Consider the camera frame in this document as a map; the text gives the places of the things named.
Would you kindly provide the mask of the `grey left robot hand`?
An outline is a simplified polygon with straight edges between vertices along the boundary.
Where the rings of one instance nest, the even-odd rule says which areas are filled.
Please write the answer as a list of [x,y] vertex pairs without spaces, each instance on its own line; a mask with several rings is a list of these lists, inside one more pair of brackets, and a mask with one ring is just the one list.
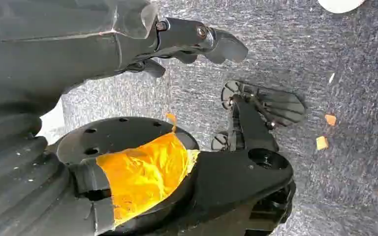
[[41,116],[90,79],[164,68],[154,61],[243,61],[247,47],[198,21],[158,19],[149,0],[0,0],[0,236],[96,236],[114,228],[95,160],[46,150]]

